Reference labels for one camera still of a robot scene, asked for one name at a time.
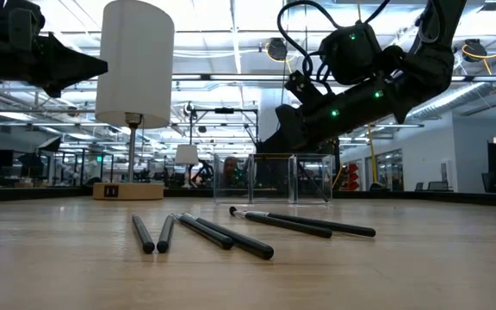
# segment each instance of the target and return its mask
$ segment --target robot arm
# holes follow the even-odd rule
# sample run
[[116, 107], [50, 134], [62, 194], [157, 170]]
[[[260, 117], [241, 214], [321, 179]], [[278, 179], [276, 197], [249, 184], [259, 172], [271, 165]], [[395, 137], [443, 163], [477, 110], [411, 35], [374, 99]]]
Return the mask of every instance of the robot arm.
[[23, 81], [59, 97], [62, 89], [108, 71], [106, 61], [40, 36], [45, 17], [28, 0], [0, 0], [0, 83]]
[[[324, 11], [312, 1], [287, 7], [300, 4]], [[381, 50], [367, 22], [339, 27], [329, 34], [319, 51], [311, 54], [320, 56], [340, 84], [355, 86], [338, 95], [320, 94], [312, 82], [322, 81], [310, 78], [304, 59], [304, 73], [292, 73], [285, 84], [302, 105], [276, 108], [281, 128], [260, 143], [257, 151], [313, 152], [342, 133], [390, 114], [403, 123], [412, 108], [450, 86], [454, 64], [451, 44], [465, 4], [466, 0], [430, 0], [419, 21], [419, 35], [408, 53], [398, 46]], [[278, 23], [282, 29], [280, 15]]]

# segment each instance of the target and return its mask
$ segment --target white lamp shade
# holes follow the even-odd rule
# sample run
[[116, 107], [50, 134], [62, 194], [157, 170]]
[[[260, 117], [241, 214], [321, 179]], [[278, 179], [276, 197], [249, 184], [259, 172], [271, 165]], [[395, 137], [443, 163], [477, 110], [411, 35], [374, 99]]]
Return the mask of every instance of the white lamp shade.
[[176, 164], [198, 164], [198, 150], [196, 146], [177, 146]]
[[103, 12], [96, 118], [127, 126], [125, 113], [143, 115], [142, 127], [170, 124], [175, 27], [163, 10], [136, 0], [117, 0]]

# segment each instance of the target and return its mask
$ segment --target lamp base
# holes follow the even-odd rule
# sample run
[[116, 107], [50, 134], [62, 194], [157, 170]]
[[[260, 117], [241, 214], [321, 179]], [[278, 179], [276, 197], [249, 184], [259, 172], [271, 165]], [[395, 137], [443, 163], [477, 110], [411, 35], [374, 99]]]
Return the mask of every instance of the lamp base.
[[95, 183], [93, 199], [147, 201], [164, 198], [164, 185], [153, 183]]

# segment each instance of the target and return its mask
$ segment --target clear plastic box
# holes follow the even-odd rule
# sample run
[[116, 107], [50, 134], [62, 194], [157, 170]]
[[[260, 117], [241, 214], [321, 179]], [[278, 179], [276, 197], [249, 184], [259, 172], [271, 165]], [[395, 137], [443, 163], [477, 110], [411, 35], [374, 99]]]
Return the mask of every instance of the clear plastic box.
[[214, 155], [215, 203], [326, 203], [332, 198], [333, 156]]
[[288, 202], [328, 203], [332, 200], [334, 157], [323, 154], [294, 154], [288, 160]]

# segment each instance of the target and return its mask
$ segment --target wooden table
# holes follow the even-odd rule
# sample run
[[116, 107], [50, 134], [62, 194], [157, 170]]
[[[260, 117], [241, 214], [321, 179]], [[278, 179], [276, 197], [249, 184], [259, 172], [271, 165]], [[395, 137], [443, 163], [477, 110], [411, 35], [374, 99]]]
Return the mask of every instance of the wooden table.
[[[336, 200], [258, 209], [371, 226], [320, 239], [230, 217], [210, 199], [0, 202], [0, 309], [496, 309], [496, 208]], [[176, 223], [169, 254], [140, 250], [131, 215], [158, 239], [190, 212], [275, 248], [223, 251]]]

